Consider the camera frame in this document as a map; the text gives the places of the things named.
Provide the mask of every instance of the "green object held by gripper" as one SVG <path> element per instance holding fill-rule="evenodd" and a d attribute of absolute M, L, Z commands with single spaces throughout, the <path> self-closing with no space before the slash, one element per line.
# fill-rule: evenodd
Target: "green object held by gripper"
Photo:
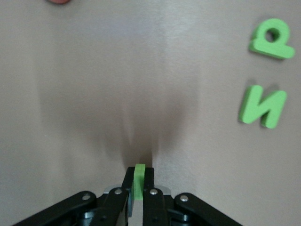
<path fill-rule="evenodd" d="M 261 99 L 262 93 L 263 88 L 258 85 L 247 89 L 239 120 L 250 124 L 261 117 L 262 126 L 273 129 L 277 126 L 287 94 L 285 91 L 277 90 Z"/>
<path fill-rule="evenodd" d="M 266 39 L 267 33 L 272 36 L 272 41 Z M 249 49 L 278 59 L 289 59 L 295 54 L 294 48 L 286 45 L 289 38 L 288 25 L 283 20 L 272 18 L 254 30 Z"/>
<path fill-rule="evenodd" d="M 136 164 L 134 170 L 134 200 L 143 200 L 145 164 Z"/>

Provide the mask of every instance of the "metal bolt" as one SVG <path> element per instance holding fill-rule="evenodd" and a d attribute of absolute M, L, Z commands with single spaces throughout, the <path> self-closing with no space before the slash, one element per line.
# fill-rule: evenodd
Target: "metal bolt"
<path fill-rule="evenodd" d="M 117 188 L 114 192 L 115 194 L 121 194 L 122 193 L 122 190 L 120 188 Z"/>
<path fill-rule="evenodd" d="M 88 200 L 90 198 L 91 198 L 91 196 L 89 194 L 84 194 L 84 196 L 81 199 L 85 201 L 85 200 Z"/>
<path fill-rule="evenodd" d="M 187 196 L 181 195 L 180 200 L 181 200 L 182 202 L 187 202 L 189 199 L 188 199 Z"/>
<path fill-rule="evenodd" d="M 156 189 L 151 189 L 150 194 L 152 195 L 158 194 L 158 191 Z"/>

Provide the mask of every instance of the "green letter n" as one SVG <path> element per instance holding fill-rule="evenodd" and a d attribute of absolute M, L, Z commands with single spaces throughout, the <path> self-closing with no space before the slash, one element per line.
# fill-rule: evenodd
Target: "green letter n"
<path fill-rule="evenodd" d="M 286 92 L 277 90 L 261 99 L 263 88 L 258 85 L 250 86 L 239 113 L 239 120 L 250 124 L 261 118 L 262 126 L 273 129 L 277 126 L 286 101 Z"/>

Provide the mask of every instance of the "gray surface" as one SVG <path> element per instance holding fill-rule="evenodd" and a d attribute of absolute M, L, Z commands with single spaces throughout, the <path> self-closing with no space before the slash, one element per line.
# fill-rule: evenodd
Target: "gray surface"
<path fill-rule="evenodd" d="M 300 11 L 299 0 L 2 1 L 0 225 L 100 195 L 138 162 L 245 226 L 299 225 Z M 247 50 L 271 17 L 290 26 L 294 58 Z M 238 122 L 252 84 L 288 93 L 275 130 Z"/>

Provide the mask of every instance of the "silver screw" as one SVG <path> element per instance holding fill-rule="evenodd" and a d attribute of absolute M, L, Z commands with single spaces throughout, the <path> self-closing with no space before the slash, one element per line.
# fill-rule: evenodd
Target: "silver screw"
<path fill-rule="evenodd" d="M 180 200 L 181 200 L 182 202 L 187 202 L 189 199 L 188 199 L 187 196 L 181 195 Z"/>
<path fill-rule="evenodd" d="M 81 199 L 88 200 L 89 198 L 91 198 L 91 196 L 89 194 L 85 194 Z"/>
<path fill-rule="evenodd" d="M 158 191 L 156 189 L 151 189 L 150 194 L 152 195 L 158 194 Z"/>
<path fill-rule="evenodd" d="M 115 194 L 121 194 L 122 193 L 122 190 L 120 188 L 117 188 L 114 192 Z"/>

